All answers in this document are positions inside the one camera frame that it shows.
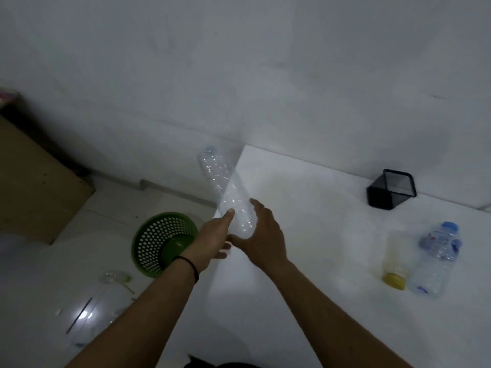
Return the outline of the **person's left forearm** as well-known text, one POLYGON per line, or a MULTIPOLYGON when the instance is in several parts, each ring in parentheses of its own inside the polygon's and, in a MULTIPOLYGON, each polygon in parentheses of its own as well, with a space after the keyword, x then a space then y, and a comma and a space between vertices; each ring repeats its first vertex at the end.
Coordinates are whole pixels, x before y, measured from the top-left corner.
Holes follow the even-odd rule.
POLYGON ((177 260, 65 368, 155 368, 195 286, 177 260))

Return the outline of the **clear bottle with yellow cap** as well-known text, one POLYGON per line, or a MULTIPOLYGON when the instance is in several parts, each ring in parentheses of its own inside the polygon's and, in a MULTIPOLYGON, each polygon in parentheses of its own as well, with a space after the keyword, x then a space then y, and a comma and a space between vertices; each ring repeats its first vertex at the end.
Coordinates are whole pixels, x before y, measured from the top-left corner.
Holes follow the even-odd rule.
POLYGON ((408 235, 404 231, 389 231, 385 244, 382 282, 393 289, 404 291, 409 273, 408 235))

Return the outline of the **person's right forearm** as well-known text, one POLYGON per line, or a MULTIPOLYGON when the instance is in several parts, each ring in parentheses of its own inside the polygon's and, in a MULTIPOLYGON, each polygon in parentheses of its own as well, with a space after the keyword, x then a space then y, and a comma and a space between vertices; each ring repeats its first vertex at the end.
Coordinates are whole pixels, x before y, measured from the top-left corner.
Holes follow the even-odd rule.
POLYGON ((323 368, 412 368, 290 261, 268 261, 263 271, 279 290, 323 368))

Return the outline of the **clear plastic bottle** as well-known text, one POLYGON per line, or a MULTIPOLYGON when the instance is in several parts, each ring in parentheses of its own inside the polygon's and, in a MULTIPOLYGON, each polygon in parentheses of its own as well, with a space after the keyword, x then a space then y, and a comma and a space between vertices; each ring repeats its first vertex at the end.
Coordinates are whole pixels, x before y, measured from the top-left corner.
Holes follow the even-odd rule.
POLYGON ((219 213, 224 215, 230 209, 235 212, 229 232, 242 239, 250 238, 257 225, 257 216, 235 164, 227 154, 215 147, 201 151, 198 161, 219 213))

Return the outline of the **brown cardboard box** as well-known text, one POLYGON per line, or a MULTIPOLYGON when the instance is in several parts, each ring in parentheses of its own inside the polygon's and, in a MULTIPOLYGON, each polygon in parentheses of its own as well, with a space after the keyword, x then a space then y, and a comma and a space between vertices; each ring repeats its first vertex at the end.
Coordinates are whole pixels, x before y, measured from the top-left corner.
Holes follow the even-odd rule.
POLYGON ((0 233, 51 245, 94 192, 0 117, 0 233))

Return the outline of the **clear plastic cup with straw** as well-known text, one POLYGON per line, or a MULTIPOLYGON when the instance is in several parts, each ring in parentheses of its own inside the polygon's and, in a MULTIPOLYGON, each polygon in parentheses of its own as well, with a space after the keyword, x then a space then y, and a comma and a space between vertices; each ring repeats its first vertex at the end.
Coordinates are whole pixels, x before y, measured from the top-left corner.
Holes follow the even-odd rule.
POLYGON ((131 295, 135 295, 135 291, 129 286, 132 281, 132 276, 127 272, 110 270, 103 272, 99 275, 99 282, 101 284, 119 284, 126 291, 129 291, 131 295))

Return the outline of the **person's right hand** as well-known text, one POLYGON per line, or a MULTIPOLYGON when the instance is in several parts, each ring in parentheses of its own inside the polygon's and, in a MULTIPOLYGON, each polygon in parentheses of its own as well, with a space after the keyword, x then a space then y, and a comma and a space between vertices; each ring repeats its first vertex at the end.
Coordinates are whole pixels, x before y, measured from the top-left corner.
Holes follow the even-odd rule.
POLYGON ((229 234, 227 239, 233 246, 242 250, 249 260, 268 277, 273 276, 289 263, 284 234, 272 211, 270 233, 253 233, 247 239, 229 234))

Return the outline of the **black mesh pen holder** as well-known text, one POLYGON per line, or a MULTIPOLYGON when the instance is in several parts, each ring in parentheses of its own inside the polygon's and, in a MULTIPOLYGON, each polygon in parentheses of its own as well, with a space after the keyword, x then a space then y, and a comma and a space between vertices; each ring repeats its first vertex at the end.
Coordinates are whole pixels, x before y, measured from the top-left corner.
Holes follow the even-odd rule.
POLYGON ((366 188, 369 206, 392 210, 417 196, 414 178, 410 173, 384 169, 383 173, 366 188))

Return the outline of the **person's left hand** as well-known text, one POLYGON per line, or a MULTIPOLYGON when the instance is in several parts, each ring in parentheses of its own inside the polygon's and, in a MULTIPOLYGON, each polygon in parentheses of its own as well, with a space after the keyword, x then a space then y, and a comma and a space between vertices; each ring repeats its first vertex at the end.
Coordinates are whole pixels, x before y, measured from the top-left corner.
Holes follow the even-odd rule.
POLYGON ((218 219, 214 218, 206 222, 189 248, 191 257, 203 266, 208 266, 212 259, 225 259, 227 257, 225 251, 231 248, 227 239, 228 235, 219 235, 218 233, 218 219))

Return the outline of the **black wrist band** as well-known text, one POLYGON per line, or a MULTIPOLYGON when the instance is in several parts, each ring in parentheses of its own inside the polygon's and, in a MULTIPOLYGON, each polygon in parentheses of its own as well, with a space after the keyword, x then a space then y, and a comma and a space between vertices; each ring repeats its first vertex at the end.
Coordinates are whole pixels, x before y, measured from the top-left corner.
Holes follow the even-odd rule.
POLYGON ((195 264, 189 260, 188 258, 184 257, 184 256, 181 256, 181 255, 178 255, 178 256, 175 256, 172 260, 172 262, 175 262, 177 260, 182 260, 184 262, 186 262, 189 267, 191 268, 192 272, 193 272, 193 278, 194 278, 194 283, 196 284, 199 279, 200 279, 200 272, 198 271, 197 267, 195 266, 195 264))

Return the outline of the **clear bottle with blue cap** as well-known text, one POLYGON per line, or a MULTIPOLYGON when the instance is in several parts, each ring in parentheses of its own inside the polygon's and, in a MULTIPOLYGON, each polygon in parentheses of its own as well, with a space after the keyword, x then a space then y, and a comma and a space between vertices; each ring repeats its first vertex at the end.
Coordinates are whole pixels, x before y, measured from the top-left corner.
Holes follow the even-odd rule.
POLYGON ((463 245, 456 223, 445 221, 423 235, 408 278, 408 289, 420 296, 440 298, 446 291, 463 245))

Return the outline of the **green perforated plastic basket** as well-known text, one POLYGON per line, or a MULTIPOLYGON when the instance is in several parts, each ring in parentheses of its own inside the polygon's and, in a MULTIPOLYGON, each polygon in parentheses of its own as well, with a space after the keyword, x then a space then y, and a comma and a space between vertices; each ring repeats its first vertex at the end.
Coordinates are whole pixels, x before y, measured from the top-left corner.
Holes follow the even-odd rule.
POLYGON ((140 273, 157 278, 197 235, 195 223, 184 214, 164 212, 155 215, 143 223, 133 237, 133 263, 140 273))

